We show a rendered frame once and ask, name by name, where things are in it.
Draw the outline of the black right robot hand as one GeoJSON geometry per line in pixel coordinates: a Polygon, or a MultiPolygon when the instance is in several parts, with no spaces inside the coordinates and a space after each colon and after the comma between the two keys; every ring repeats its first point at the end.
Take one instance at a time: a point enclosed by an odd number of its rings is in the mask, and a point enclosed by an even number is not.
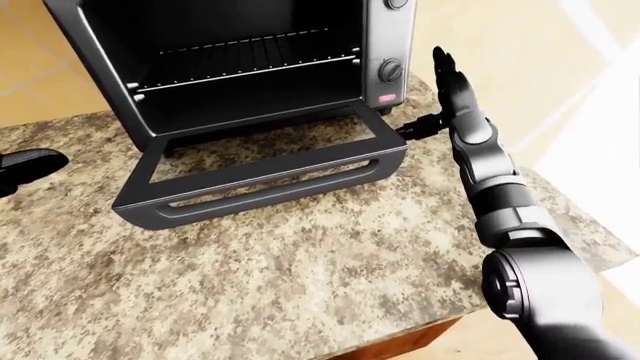
{"type": "Polygon", "coordinates": [[[470,145],[489,140],[492,128],[480,110],[475,92],[467,77],[456,68],[450,53],[441,47],[433,49],[434,74],[439,113],[420,116],[396,130],[404,140],[422,140],[446,128],[470,145]]]}

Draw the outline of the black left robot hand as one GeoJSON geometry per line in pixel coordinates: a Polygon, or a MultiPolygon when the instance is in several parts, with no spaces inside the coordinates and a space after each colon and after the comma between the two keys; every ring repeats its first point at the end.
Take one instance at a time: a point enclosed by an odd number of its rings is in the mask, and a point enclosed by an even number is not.
{"type": "Polygon", "coordinates": [[[27,149],[0,154],[0,198],[15,194],[21,185],[56,173],[69,159],[55,149],[27,149]]]}

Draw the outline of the large grey oven knob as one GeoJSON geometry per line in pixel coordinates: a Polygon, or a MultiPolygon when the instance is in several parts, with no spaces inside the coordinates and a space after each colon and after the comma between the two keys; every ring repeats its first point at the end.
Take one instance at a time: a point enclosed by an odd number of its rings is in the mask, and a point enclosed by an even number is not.
{"type": "Polygon", "coordinates": [[[402,77],[404,67],[399,59],[386,59],[378,68],[378,77],[382,83],[395,83],[402,77]]]}

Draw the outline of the black toaster oven body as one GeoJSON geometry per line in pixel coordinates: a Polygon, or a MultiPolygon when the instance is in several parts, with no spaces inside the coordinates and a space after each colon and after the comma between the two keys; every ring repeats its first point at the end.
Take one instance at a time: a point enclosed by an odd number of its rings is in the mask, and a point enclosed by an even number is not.
{"type": "Polygon", "coordinates": [[[274,122],[361,101],[390,110],[406,98],[417,0],[398,11],[384,0],[43,0],[137,149],[158,137],[274,122]],[[156,56],[311,29],[331,29],[362,45],[359,57],[136,92],[156,56]],[[382,83],[386,59],[404,67],[382,83]],[[396,100],[380,104],[381,95],[396,100]]]}

